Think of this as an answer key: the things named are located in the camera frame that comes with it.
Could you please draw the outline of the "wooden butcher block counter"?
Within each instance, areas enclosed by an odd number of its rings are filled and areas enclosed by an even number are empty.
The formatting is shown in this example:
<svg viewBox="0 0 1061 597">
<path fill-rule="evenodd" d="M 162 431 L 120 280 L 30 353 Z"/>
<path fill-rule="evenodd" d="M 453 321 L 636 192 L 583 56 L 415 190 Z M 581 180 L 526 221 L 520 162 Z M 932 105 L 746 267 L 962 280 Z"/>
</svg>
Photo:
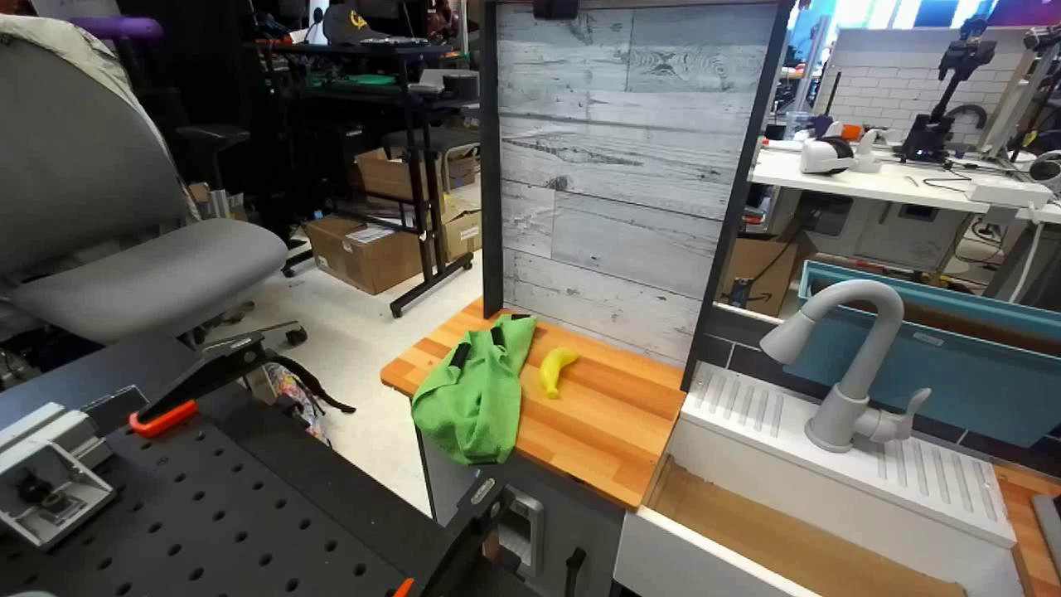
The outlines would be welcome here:
<svg viewBox="0 0 1061 597">
<path fill-rule="evenodd" d="M 382 368 L 382 381 L 415 401 L 427 371 L 462 340 L 504 316 L 487 316 L 480 301 L 447 317 L 431 334 Z M 556 473 L 592 484 L 604 499 L 636 507 L 651 487 L 657 460 L 682 405 L 681 371 L 645 355 L 612 349 L 539 321 L 526 364 L 520 371 L 520 431 L 514 454 Z M 576 363 L 562 378 L 562 393 L 542 388 L 542 363 L 567 344 Z"/>
</svg>

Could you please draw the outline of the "yellow banana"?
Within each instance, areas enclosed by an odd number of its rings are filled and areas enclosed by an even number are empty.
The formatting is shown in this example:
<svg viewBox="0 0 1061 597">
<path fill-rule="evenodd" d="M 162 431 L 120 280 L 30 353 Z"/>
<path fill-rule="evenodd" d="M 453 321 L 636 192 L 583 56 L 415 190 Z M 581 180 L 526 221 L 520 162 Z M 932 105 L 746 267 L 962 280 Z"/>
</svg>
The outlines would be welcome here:
<svg viewBox="0 0 1061 597">
<path fill-rule="evenodd" d="M 563 371 L 576 363 L 576 353 L 567 344 L 556 344 L 542 363 L 542 388 L 556 399 Z"/>
</svg>

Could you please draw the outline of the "grey wood backsplash panel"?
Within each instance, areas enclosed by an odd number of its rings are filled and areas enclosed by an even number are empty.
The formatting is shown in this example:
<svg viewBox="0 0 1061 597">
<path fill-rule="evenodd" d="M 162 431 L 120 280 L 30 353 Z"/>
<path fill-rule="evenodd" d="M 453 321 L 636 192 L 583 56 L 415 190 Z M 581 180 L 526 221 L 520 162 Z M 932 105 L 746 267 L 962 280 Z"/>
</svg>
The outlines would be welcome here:
<svg viewBox="0 0 1061 597">
<path fill-rule="evenodd" d="M 688 364 L 797 0 L 484 0 L 484 309 Z"/>
</svg>

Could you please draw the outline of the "black orange clamp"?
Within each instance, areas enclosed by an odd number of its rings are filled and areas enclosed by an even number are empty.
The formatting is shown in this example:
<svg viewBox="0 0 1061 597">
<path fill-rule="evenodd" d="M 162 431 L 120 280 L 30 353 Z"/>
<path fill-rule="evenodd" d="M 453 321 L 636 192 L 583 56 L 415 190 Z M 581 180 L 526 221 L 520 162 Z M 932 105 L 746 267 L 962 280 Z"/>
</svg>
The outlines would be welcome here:
<svg viewBox="0 0 1061 597">
<path fill-rule="evenodd" d="M 219 392 L 229 381 L 240 381 L 261 364 L 281 364 L 288 368 L 315 401 L 352 414 L 352 405 L 331 399 L 326 385 L 295 359 L 278 355 L 266 349 L 261 340 L 245 340 L 240 349 L 227 349 L 198 364 L 194 364 L 168 392 L 142 405 L 141 411 L 125 414 L 125 429 L 141 439 L 162 439 L 176 431 L 178 426 L 194 420 L 198 414 L 198 401 L 213 392 Z"/>
</svg>

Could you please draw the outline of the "white sink basin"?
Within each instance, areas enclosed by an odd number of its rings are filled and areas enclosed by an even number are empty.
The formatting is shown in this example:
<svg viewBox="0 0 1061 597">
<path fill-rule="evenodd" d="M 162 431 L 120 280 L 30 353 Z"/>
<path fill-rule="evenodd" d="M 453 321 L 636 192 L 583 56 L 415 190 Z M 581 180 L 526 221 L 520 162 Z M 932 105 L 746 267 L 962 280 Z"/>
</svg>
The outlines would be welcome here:
<svg viewBox="0 0 1061 597">
<path fill-rule="evenodd" d="M 906 439 L 823 451 L 814 405 L 707 364 L 615 578 L 639 597 L 1020 597 L 987 460 Z"/>
</svg>

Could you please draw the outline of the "grey tap faucet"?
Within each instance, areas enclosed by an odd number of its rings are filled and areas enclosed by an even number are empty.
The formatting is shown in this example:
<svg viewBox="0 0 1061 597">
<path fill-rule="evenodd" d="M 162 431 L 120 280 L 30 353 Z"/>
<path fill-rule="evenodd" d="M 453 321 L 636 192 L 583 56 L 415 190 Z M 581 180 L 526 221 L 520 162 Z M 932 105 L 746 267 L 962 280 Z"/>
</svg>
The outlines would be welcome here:
<svg viewBox="0 0 1061 597">
<path fill-rule="evenodd" d="M 814 332 L 825 316 L 833 316 L 838 304 L 865 301 L 876 317 L 857 349 L 846 375 L 828 388 L 820 411 L 807 420 L 807 439 L 833 454 L 843 454 L 854 448 L 854 440 L 865 440 L 876 448 L 887 448 L 893 440 L 906 440 L 917 429 L 919 409 L 932 399 L 930 388 L 919 388 L 910 399 L 910 409 L 901 414 L 876 411 L 870 405 L 873 381 L 878 378 L 901 324 L 906 324 L 906 301 L 901 294 L 873 280 L 848 280 L 836 281 L 823 292 L 817 292 L 797 316 L 789 316 L 783 324 L 767 332 L 760 338 L 760 349 L 780 363 L 792 364 L 803 349 L 808 344 Z"/>
</svg>

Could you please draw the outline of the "green cloth bag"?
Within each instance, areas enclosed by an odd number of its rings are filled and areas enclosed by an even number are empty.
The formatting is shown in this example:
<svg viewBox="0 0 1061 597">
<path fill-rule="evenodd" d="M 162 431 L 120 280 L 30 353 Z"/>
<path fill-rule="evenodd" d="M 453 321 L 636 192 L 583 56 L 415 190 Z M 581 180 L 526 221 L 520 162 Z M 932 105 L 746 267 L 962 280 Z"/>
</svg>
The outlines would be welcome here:
<svg viewBox="0 0 1061 597">
<path fill-rule="evenodd" d="M 410 401 L 415 429 L 459 463 L 501 463 L 520 431 L 520 371 L 534 344 L 531 316 L 463 332 Z"/>
</svg>

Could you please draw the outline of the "cardboard box on floor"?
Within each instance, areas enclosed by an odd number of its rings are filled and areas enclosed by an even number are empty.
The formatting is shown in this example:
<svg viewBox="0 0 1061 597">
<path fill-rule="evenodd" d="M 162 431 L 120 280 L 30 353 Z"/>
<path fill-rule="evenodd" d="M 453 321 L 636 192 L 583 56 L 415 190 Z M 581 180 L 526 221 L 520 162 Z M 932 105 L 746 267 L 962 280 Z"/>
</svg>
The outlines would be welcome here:
<svg viewBox="0 0 1061 597">
<path fill-rule="evenodd" d="M 304 221 L 301 232 L 311 243 L 315 263 L 328 274 L 368 294 L 382 294 L 420 273 L 420 253 L 410 232 L 396 232 L 344 217 L 321 217 Z"/>
</svg>

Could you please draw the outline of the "grey office chair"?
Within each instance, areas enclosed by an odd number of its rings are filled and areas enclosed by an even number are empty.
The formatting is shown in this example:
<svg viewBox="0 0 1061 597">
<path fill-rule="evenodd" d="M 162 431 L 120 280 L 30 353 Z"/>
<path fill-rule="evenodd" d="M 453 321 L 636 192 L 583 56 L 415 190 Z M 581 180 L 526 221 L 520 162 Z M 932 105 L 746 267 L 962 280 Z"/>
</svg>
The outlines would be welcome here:
<svg viewBox="0 0 1061 597">
<path fill-rule="evenodd" d="M 185 334 L 245 301 L 288 246 L 197 219 L 176 160 L 115 53 L 57 18 L 0 18 L 3 301 L 115 344 Z"/>
</svg>

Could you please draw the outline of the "black perforated table plate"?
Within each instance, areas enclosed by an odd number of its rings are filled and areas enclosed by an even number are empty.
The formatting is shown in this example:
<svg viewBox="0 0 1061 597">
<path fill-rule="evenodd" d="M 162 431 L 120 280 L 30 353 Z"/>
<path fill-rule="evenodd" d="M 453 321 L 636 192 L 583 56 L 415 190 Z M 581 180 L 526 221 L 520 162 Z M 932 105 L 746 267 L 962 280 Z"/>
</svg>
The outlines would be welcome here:
<svg viewBox="0 0 1061 597">
<path fill-rule="evenodd" d="M 108 434 L 115 493 L 57 546 L 0 539 L 0 592 L 507 597 L 487 528 L 444 529 L 386 484 L 250 405 L 166 439 Z"/>
</svg>

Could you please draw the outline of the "white desk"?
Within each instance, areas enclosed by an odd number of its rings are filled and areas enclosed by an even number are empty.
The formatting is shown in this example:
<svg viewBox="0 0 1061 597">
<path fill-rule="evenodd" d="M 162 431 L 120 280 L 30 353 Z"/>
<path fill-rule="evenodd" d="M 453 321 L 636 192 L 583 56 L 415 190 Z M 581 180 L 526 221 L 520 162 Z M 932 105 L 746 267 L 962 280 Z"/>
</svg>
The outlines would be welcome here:
<svg viewBox="0 0 1061 597">
<path fill-rule="evenodd" d="M 808 224 L 808 243 L 828 255 L 854 255 L 912 273 L 942 273 L 976 217 L 991 210 L 1038 213 L 1050 190 L 984 170 L 930 170 L 878 162 L 865 170 L 803 170 L 803 148 L 771 144 L 751 180 L 787 192 L 825 194 L 833 213 Z"/>
</svg>

